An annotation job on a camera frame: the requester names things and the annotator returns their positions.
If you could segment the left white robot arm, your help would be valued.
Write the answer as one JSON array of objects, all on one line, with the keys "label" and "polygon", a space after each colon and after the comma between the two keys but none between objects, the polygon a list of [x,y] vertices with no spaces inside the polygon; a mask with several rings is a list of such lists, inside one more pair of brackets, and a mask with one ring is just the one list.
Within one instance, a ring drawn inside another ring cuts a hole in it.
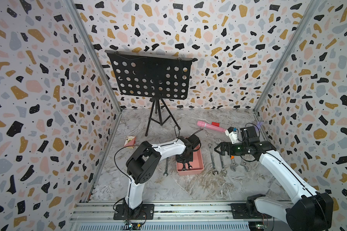
[{"label": "left white robot arm", "polygon": [[143,142],[126,162],[129,179],[127,195],[117,205],[114,220],[152,220],[155,205],[144,204],[142,200],[145,183],[153,176],[162,160],[175,157],[177,170],[183,174],[201,169],[199,162],[201,142],[195,134],[188,138],[179,136],[172,141],[151,144]]}]

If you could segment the playing card box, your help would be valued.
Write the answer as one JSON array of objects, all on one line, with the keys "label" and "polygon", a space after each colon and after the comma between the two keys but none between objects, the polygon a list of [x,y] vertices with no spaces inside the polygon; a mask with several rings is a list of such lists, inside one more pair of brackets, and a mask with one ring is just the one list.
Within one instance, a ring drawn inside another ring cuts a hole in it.
[{"label": "playing card box", "polygon": [[124,147],[133,149],[136,145],[136,136],[127,136],[125,139]]}]

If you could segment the orange handled adjustable wrench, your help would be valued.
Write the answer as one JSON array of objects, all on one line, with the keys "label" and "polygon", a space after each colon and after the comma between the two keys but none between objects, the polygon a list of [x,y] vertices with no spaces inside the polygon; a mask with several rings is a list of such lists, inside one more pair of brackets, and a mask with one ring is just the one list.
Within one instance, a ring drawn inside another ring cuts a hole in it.
[{"label": "orange handled adjustable wrench", "polygon": [[236,163],[235,156],[231,156],[230,160],[231,160],[230,169],[232,171],[236,172],[236,168],[237,168],[238,164]]}]

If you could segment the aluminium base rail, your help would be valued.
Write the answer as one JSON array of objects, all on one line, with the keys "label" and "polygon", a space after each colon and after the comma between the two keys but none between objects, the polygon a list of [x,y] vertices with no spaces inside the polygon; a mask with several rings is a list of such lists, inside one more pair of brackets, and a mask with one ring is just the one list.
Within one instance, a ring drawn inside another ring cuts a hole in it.
[{"label": "aluminium base rail", "polygon": [[152,201],[128,220],[121,204],[94,201],[76,205],[68,231],[282,231],[282,221],[251,216],[244,201]]}]

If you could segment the purple toy figure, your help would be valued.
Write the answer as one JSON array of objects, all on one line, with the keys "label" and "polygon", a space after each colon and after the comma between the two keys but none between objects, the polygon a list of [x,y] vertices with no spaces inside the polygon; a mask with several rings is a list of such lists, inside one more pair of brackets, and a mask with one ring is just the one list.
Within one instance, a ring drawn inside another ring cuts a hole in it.
[{"label": "purple toy figure", "polygon": [[256,126],[261,130],[261,126],[262,126],[263,122],[257,122]]}]

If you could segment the large silver adjustable wrench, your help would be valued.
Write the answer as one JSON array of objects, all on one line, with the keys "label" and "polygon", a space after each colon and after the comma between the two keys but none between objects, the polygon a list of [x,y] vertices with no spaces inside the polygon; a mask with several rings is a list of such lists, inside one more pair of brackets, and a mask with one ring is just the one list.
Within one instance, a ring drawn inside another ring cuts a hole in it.
[{"label": "large silver adjustable wrench", "polygon": [[242,161],[240,165],[244,167],[244,170],[245,170],[246,172],[249,172],[249,171],[250,171],[250,165],[249,165],[248,162]]}]

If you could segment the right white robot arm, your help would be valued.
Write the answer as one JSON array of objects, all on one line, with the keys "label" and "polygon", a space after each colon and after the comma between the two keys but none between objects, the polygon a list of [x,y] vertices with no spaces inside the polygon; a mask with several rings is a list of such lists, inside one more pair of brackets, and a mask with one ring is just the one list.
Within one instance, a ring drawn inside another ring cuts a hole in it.
[{"label": "right white robot arm", "polygon": [[250,216],[266,214],[279,219],[293,231],[327,231],[332,226],[332,197],[318,192],[303,180],[282,158],[269,141],[260,140],[260,129],[249,123],[247,127],[228,128],[229,142],[221,142],[214,151],[230,157],[253,156],[274,176],[287,192],[289,203],[277,201],[265,194],[247,197],[246,212]]}]

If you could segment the long open-end wrench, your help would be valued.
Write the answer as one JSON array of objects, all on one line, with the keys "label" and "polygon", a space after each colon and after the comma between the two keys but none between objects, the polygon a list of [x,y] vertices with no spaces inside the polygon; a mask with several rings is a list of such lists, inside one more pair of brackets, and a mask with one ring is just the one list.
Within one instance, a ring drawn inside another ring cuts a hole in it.
[{"label": "long open-end wrench", "polygon": [[223,176],[226,176],[227,175],[227,170],[225,168],[223,156],[219,155],[219,158],[220,158],[220,163],[221,163],[221,173],[222,173]]},{"label": "long open-end wrench", "polygon": [[214,154],[213,154],[213,147],[212,147],[212,144],[211,144],[211,143],[208,144],[208,148],[209,148],[210,157],[211,157],[212,174],[213,174],[213,175],[218,175],[218,171],[217,171],[216,165],[215,165]]}]

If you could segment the pink plastic storage box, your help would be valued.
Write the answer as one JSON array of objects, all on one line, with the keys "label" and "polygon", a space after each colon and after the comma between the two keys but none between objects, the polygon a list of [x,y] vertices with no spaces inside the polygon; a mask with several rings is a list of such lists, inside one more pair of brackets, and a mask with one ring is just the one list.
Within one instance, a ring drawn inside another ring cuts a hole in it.
[{"label": "pink plastic storage box", "polygon": [[183,163],[177,163],[176,162],[176,171],[179,176],[188,176],[188,175],[198,175],[203,172],[204,170],[204,164],[203,164],[203,158],[201,154],[201,150],[193,153],[193,161],[189,162],[192,165],[192,169],[187,171],[181,171],[183,167]]}]

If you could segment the size 14 combination wrench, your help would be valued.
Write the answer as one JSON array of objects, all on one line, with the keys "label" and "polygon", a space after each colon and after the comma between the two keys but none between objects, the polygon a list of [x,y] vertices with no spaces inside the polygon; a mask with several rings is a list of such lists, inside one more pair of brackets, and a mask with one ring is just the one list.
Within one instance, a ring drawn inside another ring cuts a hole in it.
[{"label": "size 14 combination wrench", "polygon": [[164,176],[168,176],[168,165],[169,165],[169,158],[165,159],[165,170],[164,170]]}]

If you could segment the pink toy microphone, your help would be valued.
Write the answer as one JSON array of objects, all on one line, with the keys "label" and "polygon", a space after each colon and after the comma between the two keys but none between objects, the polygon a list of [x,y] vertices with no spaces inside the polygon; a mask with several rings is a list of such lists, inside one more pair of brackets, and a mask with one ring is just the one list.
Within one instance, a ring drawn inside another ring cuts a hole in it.
[{"label": "pink toy microphone", "polygon": [[197,122],[197,125],[198,125],[200,128],[203,128],[203,129],[210,129],[210,130],[218,131],[218,132],[225,132],[225,131],[226,131],[226,129],[224,129],[224,128],[221,128],[221,127],[219,127],[219,126],[215,126],[215,125],[206,123],[206,122],[204,122],[204,121],[198,121],[198,122]]}]

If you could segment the black perforated music stand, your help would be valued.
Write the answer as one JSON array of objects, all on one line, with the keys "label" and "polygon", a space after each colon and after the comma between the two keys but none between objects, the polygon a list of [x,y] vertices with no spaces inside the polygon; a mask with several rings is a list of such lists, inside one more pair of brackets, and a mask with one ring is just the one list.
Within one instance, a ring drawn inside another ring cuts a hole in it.
[{"label": "black perforated music stand", "polygon": [[166,99],[185,100],[190,83],[191,58],[168,55],[140,55],[129,52],[106,51],[115,73],[118,89],[122,95],[147,97],[152,103],[151,122],[163,126],[161,109],[168,108]]}]

